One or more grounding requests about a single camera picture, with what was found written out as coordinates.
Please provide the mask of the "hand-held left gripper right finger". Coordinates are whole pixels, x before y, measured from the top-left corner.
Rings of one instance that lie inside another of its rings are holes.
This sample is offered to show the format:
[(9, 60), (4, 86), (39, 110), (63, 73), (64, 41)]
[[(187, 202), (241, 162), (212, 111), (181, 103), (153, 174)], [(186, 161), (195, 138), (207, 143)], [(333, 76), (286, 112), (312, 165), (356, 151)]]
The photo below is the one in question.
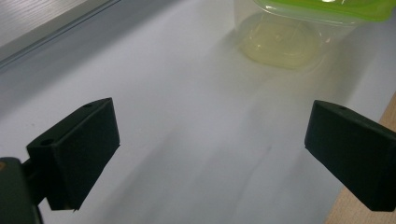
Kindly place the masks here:
[(396, 210), (396, 132), (333, 103), (313, 103), (305, 148), (368, 209)]

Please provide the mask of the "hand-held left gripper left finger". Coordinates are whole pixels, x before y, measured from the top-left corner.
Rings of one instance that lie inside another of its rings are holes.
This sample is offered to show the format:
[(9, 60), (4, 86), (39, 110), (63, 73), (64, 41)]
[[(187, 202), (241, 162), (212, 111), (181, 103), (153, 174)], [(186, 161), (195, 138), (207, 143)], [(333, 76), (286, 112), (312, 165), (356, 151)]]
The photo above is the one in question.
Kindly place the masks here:
[(78, 108), (27, 146), (34, 203), (47, 200), (52, 210), (78, 210), (119, 146), (110, 98)]

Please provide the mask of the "clear container with green lid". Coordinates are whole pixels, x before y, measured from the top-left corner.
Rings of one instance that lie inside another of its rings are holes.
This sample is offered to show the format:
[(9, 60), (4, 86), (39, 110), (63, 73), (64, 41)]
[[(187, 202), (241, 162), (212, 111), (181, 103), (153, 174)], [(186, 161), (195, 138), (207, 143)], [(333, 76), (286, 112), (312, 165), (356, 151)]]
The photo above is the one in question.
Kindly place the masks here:
[(395, 8), (396, 0), (233, 0), (234, 29), (249, 59), (300, 68)]

